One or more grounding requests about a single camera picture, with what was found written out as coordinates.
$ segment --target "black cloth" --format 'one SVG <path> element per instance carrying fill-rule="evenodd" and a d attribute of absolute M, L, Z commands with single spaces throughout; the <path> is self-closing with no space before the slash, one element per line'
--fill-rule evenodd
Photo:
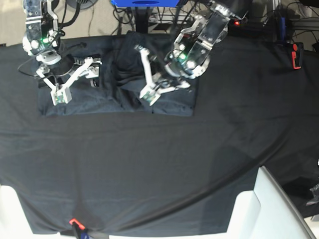
<path fill-rule="evenodd" d="M 79 43 L 79 39 L 68 40 L 66 47 Z M 134 49 L 136 45 L 158 48 L 169 52 L 169 36 L 153 37 L 131 32 L 125 37 L 99 37 L 85 39 L 86 48 L 74 48 L 72 55 L 84 59 L 89 55 L 99 55 L 103 64 L 100 67 L 100 87 L 92 88 L 85 77 L 76 81 L 71 89 L 72 101 L 69 104 L 54 106 L 50 89 L 40 87 L 38 108 L 44 116 L 92 114 L 107 112 L 146 111 L 154 114 L 191 116 L 196 101 L 197 79 L 192 80 L 192 90 L 179 90 L 163 94 L 150 107 L 149 103 L 139 99 L 140 91 L 145 86 L 144 68 L 141 56 Z"/>
<path fill-rule="evenodd" d="M 72 42 L 98 39 L 117 41 Z M 306 52 L 296 71 L 286 48 L 232 37 L 211 56 L 192 117 L 41 117 L 37 82 L 16 71 L 22 47 L 0 49 L 0 183 L 17 191 L 33 232 L 69 230 L 76 217 L 111 235 L 222 233 L 258 166 L 284 183 L 307 174 L 289 166 L 319 152 L 318 57 Z"/>

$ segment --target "blue device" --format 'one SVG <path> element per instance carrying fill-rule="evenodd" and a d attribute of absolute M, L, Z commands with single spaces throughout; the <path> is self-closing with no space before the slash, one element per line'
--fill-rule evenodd
<path fill-rule="evenodd" d="M 111 0 L 118 7 L 168 6 L 176 7 L 179 0 Z"/>

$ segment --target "green led light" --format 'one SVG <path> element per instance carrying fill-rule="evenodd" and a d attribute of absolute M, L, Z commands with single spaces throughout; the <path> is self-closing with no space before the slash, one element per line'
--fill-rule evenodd
<path fill-rule="evenodd" d="M 185 59 L 186 59 L 186 54 L 181 53 L 181 54 L 179 55 L 179 57 L 180 57 L 181 60 L 185 60 Z"/>

